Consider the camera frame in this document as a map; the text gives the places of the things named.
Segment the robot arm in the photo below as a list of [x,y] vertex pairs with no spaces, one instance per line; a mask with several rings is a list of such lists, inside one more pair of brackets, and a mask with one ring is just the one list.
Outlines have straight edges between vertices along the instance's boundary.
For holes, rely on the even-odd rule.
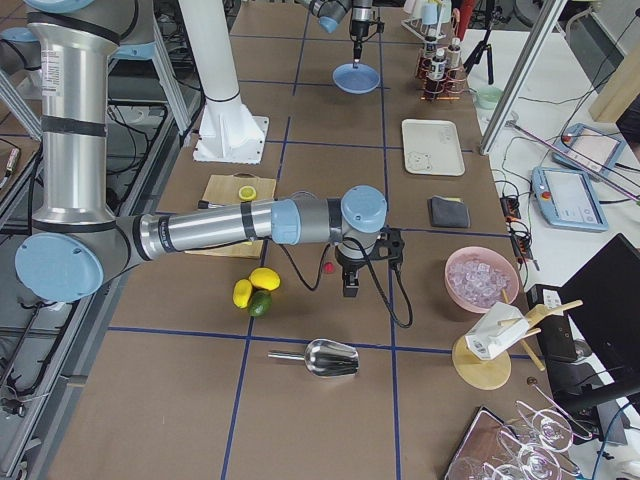
[[150,39],[143,1],[31,1],[27,24],[41,46],[42,203],[16,248],[17,279],[34,295],[72,303],[165,254],[246,241],[323,243],[346,276],[370,265],[386,225],[384,195],[368,185],[338,198],[297,194],[225,203],[187,213],[141,200],[132,214],[107,201],[108,63]]
[[327,33],[333,33],[342,20],[350,15],[349,36],[353,43],[354,68],[360,65],[363,45],[370,38],[370,29],[375,26],[375,33],[384,29],[384,24],[374,15],[373,2],[369,0],[302,0],[297,4],[315,16]]

